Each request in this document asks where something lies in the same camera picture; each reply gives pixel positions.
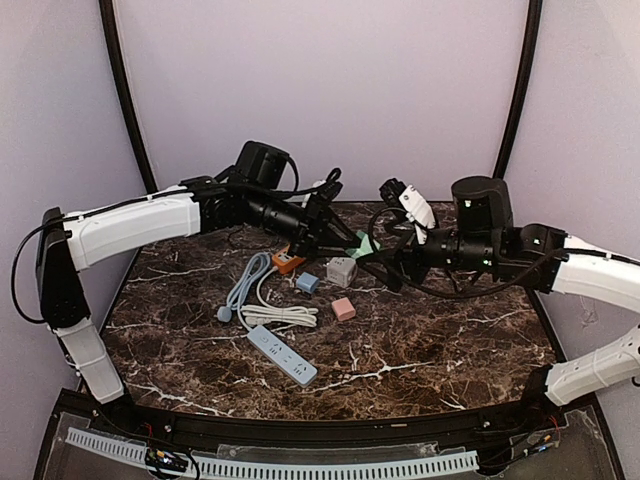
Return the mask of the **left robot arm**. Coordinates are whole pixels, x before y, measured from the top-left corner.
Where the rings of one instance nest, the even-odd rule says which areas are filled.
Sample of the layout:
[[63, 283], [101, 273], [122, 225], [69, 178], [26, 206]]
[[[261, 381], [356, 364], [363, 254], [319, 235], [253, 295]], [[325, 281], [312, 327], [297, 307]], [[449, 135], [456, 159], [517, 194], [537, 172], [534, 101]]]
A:
[[79, 277], [89, 267], [124, 252], [178, 237], [250, 225], [287, 240], [293, 256], [339, 256], [359, 238], [332, 210], [342, 189], [334, 168], [318, 186], [281, 190], [291, 156], [247, 141], [237, 161], [218, 175], [198, 176], [165, 190], [84, 212], [45, 212], [28, 233], [39, 239], [35, 275], [40, 315], [16, 311], [29, 323], [47, 325], [75, 370], [101, 405], [119, 401], [124, 383], [91, 319]]

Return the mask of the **green charger plug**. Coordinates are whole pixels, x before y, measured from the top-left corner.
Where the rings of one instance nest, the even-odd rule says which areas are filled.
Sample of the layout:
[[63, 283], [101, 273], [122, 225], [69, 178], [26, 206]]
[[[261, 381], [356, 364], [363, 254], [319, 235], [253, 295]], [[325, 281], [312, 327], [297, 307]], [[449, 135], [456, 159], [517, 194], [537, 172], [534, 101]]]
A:
[[360, 245], [357, 248], [346, 250], [346, 253], [349, 257], [358, 259], [381, 249], [381, 244], [377, 240], [371, 241], [369, 235], [366, 232], [358, 230], [356, 232], [356, 236], [360, 240]]

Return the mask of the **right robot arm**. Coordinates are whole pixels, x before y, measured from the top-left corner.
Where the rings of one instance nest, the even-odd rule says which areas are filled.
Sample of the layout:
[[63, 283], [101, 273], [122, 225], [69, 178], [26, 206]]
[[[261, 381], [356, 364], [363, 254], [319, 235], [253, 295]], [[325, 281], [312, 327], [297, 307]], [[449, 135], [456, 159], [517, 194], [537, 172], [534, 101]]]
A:
[[[367, 227], [374, 251], [357, 260], [359, 268], [390, 290], [407, 285], [438, 298], [462, 300], [521, 286], [545, 294], [589, 297], [639, 314], [639, 260], [547, 225], [515, 227], [504, 180], [470, 176], [453, 183], [454, 228], [436, 228], [428, 202], [413, 186], [401, 190], [403, 185], [389, 179], [380, 188], [387, 207], [376, 212]], [[393, 248], [378, 250], [374, 224], [387, 212], [394, 212], [400, 223], [409, 222], [413, 230], [407, 230]], [[487, 273], [499, 284], [485, 290], [437, 291], [422, 284], [431, 269]], [[636, 376], [639, 325], [574, 360], [536, 369], [521, 400], [561, 407]]]

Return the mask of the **light blue power strip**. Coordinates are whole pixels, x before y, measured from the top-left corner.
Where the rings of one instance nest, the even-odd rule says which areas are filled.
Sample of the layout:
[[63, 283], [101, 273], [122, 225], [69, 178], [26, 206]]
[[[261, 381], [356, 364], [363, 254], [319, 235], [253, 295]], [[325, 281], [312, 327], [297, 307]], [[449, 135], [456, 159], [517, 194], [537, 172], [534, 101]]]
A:
[[264, 326], [252, 328], [249, 342], [299, 386], [308, 387], [318, 370]]

